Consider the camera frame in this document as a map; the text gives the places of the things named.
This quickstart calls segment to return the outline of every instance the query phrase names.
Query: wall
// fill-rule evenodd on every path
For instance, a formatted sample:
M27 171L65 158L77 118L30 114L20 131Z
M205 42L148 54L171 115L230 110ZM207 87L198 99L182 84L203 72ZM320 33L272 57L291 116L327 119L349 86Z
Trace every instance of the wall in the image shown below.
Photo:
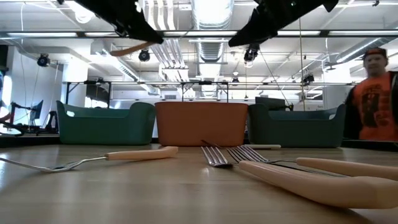
M11 101L32 106L44 100L40 119L35 121L36 125L43 125L47 122L50 106L51 110L57 110L55 101L61 98L63 66L59 66L55 76L55 68L39 67L36 60L21 55L15 47L9 49L7 66L10 69L7 75L12 78ZM28 124L26 110L16 109L15 123Z

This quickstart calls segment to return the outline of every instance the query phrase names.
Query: table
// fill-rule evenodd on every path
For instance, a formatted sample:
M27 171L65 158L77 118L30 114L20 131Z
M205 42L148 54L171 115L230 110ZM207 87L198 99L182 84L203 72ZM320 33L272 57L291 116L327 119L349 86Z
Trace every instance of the table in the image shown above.
M105 152L158 148L34 146L5 149L0 156L53 166ZM360 149L259 151L269 159L319 157L397 165L398 153ZM198 147L156 161L94 161L76 171L41 174L0 162L1 223L397 223L398 209L332 208L266 184L235 167L205 164Z

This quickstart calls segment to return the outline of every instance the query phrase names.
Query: man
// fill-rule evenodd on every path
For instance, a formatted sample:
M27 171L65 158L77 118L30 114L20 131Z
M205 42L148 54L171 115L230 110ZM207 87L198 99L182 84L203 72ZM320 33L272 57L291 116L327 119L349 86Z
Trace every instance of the man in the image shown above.
M398 75L386 71L387 50L368 50L363 64L368 77L348 94L344 137L398 141Z

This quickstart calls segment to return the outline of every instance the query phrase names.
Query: silver fork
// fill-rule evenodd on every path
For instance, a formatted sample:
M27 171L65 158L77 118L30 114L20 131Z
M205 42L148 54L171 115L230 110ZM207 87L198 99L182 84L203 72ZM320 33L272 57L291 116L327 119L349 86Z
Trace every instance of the silver fork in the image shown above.
M212 167L217 168L229 168L232 167L234 164L229 163L225 156L220 152L217 147L201 147L207 163Z
M333 177L345 177L344 175L338 175L338 174L328 174L325 172L319 172L315 170L306 170L306 169L299 169L291 166L285 166L282 164L276 164L276 162L296 162L294 160L277 160L277 161L270 161L266 158L264 158L262 155L260 155L258 152L256 152L254 149L247 147L247 146L238 146L238 147L231 147L226 149L227 152L231 155L231 157L236 161L254 161L254 162L262 162L266 164L272 164L275 166L281 166L281 167L286 167L289 169L295 169L299 171L304 171L304 172L310 172L314 174L322 174L322 175L330 175Z

